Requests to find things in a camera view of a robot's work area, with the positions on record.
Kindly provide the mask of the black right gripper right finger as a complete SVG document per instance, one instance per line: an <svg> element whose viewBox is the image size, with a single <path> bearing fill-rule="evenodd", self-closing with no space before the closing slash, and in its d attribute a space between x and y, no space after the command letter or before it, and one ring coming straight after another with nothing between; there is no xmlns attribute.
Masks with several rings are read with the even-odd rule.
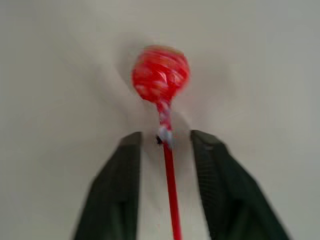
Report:
<svg viewBox="0 0 320 240"><path fill-rule="evenodd" d="M287 240L255 179L216 136L191 130L205 220L212 240Z"/></svg>

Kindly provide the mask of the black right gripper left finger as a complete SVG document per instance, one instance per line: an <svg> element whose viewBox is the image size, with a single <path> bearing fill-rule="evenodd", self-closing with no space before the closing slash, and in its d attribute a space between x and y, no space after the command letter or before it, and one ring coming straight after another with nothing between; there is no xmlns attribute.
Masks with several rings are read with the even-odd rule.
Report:
<svg viewBox="0 0 320 240"><path fill-rule="evenodd" d="M92 181L75 240L137 238L142 133L122 138Z"/></svg>

